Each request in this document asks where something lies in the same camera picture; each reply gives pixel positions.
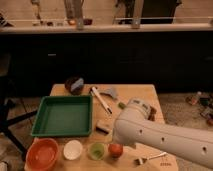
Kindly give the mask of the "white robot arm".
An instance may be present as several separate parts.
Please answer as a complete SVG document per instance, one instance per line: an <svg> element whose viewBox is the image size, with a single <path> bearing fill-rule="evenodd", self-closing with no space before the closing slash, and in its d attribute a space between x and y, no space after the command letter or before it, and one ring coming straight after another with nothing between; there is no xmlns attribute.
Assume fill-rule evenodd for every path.
<svg viewBox="0 0 213 171"><path fill-rule="evenodd" d="M213 132L150 121L151 106L132 98L114 121L112 140L141 143L213 169Z"/></svg>

